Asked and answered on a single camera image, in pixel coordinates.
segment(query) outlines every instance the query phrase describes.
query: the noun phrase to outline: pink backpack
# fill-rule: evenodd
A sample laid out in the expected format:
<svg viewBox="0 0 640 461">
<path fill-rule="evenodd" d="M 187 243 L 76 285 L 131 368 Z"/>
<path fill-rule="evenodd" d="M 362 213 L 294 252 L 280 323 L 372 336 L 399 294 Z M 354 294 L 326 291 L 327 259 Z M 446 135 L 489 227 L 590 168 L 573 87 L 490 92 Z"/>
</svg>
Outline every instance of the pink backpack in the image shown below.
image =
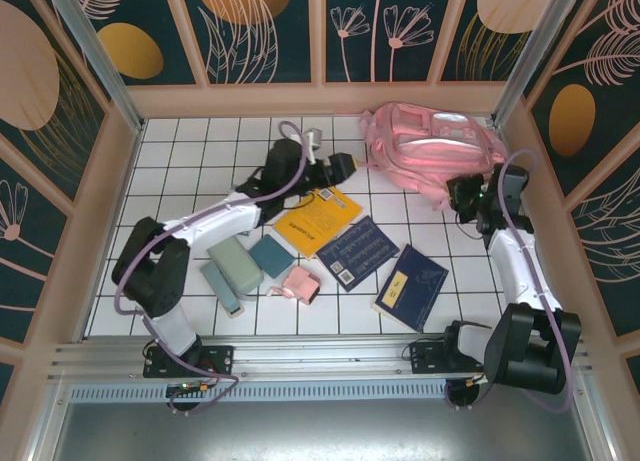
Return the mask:
<svg viewBox="0 0 640 461">
<path fill-rule="evenodd" d="M 504 145 L 492 131 L 462 114 L 411 104 L 388 103 L 365 112 L 360 129 L 369 160 L 396 186 L 449 206 L 447 181 L 461 175 L 489 175 L 505 160 Z"/>
</svg>

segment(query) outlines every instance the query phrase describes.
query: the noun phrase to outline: pink toy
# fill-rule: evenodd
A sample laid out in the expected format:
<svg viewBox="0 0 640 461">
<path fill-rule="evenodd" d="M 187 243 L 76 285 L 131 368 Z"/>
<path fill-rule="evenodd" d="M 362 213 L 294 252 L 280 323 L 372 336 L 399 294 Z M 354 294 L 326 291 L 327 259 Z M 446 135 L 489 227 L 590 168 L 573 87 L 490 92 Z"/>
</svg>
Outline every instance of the pink toy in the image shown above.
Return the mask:
<svg viewBox="0 0 640 461">
<path fill-rule="evenodd" d="M 496 134 L 474 119 L 411 104 L 388 103 L 375 114 L 365 112 L 360 129 L 372 167 L 396 186 L 431 199 L 434 209 L 449 206 L 449 179 L 488 176 L 506 155 Z"/>
<path fill-rule="evenodd" d="M 267 296 L 271 296 L 272 291 L 310 305 L 320 291 L 320 280 L 306 269 L 295 266 L 282 283 L 282 288 L 272 286 Z"/>
</svg>

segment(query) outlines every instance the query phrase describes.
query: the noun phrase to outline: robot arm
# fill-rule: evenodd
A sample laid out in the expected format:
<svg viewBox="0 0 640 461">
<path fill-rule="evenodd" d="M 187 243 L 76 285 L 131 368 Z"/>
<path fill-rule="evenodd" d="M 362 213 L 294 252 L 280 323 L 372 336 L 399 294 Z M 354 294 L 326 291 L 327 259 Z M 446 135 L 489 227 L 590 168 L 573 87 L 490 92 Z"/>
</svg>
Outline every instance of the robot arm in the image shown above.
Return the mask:
<svg viewBox="0 0 640 461">
<path fill-rule="evenodd" d="M 505 176 L 507 209 L 524 240 L 521 248 L 506 222 L 497 202 L 497 180 L 501 166 L 496 167 L 486 191 L 481 190 L 481 177 L 457 178 L 449 183 L 452 207 L 462 222 L 475 218 L 485 246 L 494 260 L 509 303 L 495 329 L 473 323 L 454 322 L 448 327 L 450 337 L 457 340 L 456 351 L 484 365 L 489 382 L 557 394 L 565 385 L 565 373 L 557 340 L 542 306 L 533 274 L 525 259 L 528 251 L 542 294 L 560 328 L 570 359 L 573 358 L 581 326 L 577 315 L 562 310 L 551 292 L 535 248 L 533 227 L 528 218 L 518 214 L 520 194 L 526 187 L 528 173 L 517 166 L 508 168 Z"/>
<path fill-rule="evenodd" d="M 313 140 L 308 143 L 316 147 L 317 144 Z M 297 141 L 278 140 L 269 151 L 265 166 L 257 169 L 244 184 L 219 203 L 219 210 L 213 210 L 191 225 L 187 225 L 186 218 L 165 223 L 144 218 L 134 227 L 112 272 L 116 284 L 120 283 L 125 270 L 150 241 L 184 224 L 183 229 L 177 230 L 153 248 L 152 252 L 159 258 L 152 259 L 149 253 L 135 267 L 125 285 L 124 294 L 142 308 L 161 341 L 185 363 L 197 366 L 202 347 L 200 338 L 187 322 L 180 305 L 191 249 L 211 247 L 230 236 L 262 226 L 284 209 L 286 198 L 340 184 L 356 170 L 355 161 L 349 154 L 329 156 L 326 164 L 315 162 L 312 156 L 307 156 L 306 167 L 295 185 L 279 197 L 260 201 L 259 198 L 264 195 L 287 185 L 300 165 L 301 156 L 302 147 Z"/>
</svg>

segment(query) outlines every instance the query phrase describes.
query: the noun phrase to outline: book cover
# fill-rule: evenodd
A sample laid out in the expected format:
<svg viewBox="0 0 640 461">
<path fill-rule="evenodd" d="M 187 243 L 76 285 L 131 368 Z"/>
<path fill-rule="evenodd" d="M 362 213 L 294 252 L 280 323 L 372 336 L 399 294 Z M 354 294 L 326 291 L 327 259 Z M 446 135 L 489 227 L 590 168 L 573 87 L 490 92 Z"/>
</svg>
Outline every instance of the book cover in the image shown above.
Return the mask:
<svg viewBox="0 0 640 461">
<path fill-rule="evenodd" d="M 373 308 L 422 332 L 449 271 L 407 245 Z"/>
<path fill-rule="evenodd" d="M 314 191 L 273 228 L 305 257 L 310 258 L 335 238 L 358 214 L 362 207 L 336 188 Z"/>
<path fill-rule="evenodd" d="M 399 249 L 365 216 L 318 250 L 318 258 L 347 292 L 358 286 Z"/>
</svg>

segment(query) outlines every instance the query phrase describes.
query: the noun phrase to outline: mounting plate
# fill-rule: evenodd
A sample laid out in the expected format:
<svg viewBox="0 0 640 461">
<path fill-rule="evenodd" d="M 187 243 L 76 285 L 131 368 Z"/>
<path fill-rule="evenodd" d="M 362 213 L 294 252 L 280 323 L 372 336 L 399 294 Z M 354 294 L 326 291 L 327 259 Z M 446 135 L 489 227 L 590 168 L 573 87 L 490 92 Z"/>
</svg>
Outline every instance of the mounting plate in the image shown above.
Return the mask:
<svg viewBox="0 0 640 461">
<path fill-rule="evenodd" d="M 233 346 L 203 346 L 200 354 L 198 368 L 209 370 L 211 363 L 213 369 L 220 374 L 231 374 L 233 367 Z M 176 364 L 165 354 L 162 348 L 153 346 L 147 349 L 147 358 L 144 369 L 144 378 L 198 378 L 203 377 Z"/>
<path fill-rule="evenodd" d="M 419 341 L 409 345 L 413 374 L 457 374 L 484 371 L 482 364 L 464 354 L 447 358 L 442 341 Z"/>
</svg>

